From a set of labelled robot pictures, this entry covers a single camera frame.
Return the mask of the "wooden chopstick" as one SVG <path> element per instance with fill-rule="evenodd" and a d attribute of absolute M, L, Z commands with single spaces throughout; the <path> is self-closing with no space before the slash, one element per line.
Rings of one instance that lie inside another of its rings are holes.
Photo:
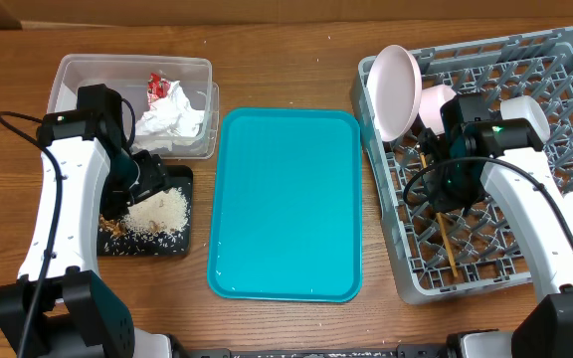
<path fill-rule="evenodd" d="M 419 155 L 420 155 L 420 162 L 422 164 L 422 168 L 425 168 L 427 166 L 426 157 L 425 157 L 424 153 L 422 153 L 422 152 L 420 152 Z M 442 237 L 444 247 L 445 247 L 446 252 L 447 252 L 448 262 L 449 262 L 450 268 L 452 270 L 453 277 L 458 278 L 459 274 L 457 271 L 455 256 L 454 256 L 454 253 L 453 253 L 450 241 L 449 241 L 449 237 L 448 237 L 447 232 L 446 232 L 446 226 L 445 226 L 445 222 L 444 222 L 442 213 L 436 212 L 435 216 L 436 216 L 436 220 L 437 220 L 438 225 L 439 225 L 440 235 Z"/>

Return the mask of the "brown food scraps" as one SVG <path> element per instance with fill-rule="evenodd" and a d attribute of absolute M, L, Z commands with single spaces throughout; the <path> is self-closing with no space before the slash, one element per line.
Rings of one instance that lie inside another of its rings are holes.
<path fill-rule="evenodd" d="M 126 226 L 120 220 L 107 220 L 103 215 L 99 216 L 99 229 L 109 234 L 112 239 L 119 239 L 126 234 Z"/>

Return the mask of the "white napkin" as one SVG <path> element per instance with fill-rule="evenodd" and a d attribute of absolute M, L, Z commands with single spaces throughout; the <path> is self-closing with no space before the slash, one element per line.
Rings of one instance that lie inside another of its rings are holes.
<path fill-rule="evenodd" d="M 135 123 L 134 149 L 154 150 L 179 146 L 183 140 L 196 140 L 205 119 L 204 109 L 191 106 L 179 81 L 170 81 L 167 97 L 148 105 L 148 110 Z"/>

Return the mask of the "pink bowl with rice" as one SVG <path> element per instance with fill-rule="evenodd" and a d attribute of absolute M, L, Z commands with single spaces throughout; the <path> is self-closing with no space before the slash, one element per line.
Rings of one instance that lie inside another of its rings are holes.
<path fill-rule="evenodd" d="M 431 129 L 436 135 L 445 133 L 441 107 L 456 95 L 456 92 L 446 85 L 437 85 L 422 90 L 419 117 L 424 126 Z"/>

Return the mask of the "red foil wrapper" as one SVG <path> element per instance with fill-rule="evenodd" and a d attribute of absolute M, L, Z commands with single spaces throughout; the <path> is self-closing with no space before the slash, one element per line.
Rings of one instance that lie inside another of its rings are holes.
<path fill-rule="evenodd" d="M 161 98 L 167 97 L 171 82 L 156 73 L 151 73 L 147 84 L 147 101 L 149 105 Z"/>

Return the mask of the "grey-white bowl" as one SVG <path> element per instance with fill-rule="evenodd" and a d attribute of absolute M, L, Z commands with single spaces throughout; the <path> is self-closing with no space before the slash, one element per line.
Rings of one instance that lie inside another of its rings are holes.
<path fill-rule="evenodd" d="M 526 119 L 544 144 L 549 140 L 551 132 L 548 119 L 539 103 L 531 96 L 523 95 L 504 100 L 499 111 L 504 120 Z"/>

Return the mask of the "pink plate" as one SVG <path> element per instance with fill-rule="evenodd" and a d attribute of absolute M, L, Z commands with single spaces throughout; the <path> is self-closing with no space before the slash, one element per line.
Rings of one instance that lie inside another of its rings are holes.
<path fill-rule="evenodd" d="M 421 101 L 421 73 L 415 58 L 399 45 L 384 48 L 372 64 L 366 87 L 381 139 L 402 137 L 415 121 Z"/>

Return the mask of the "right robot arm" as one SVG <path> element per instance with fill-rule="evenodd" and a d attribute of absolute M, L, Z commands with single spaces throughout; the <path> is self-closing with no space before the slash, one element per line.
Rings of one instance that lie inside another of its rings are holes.
<path fill-rule="evenodd" d="M 420 146 L 432 160 L 413 176 L 437 212 L 499 207 L 531 274 L 537 304 L 512 332 L 448 337 L 448 357 L 573 357 L 573 192 L 554 182 L 544 146 L 551 132 L 539 103 L 523 95 L 492 114 L 479 93 L 422 99 Z"/>

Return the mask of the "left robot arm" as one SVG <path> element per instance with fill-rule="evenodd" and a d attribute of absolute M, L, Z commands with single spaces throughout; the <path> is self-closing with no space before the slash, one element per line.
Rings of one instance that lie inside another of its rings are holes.
<path fill-rule="evenodd" d="M 81 87 L 75 109 L 39 119 L 22 138 L 42 152 L 31 246 L 17 280 L 0 285 L 0 329 L 20 357 L 183 357 L 170 334 L 135 327 L 97 264 L 101 219 L 172 188 L 161 158 L 131 153 L 128 104 L 104 84 Z"/>

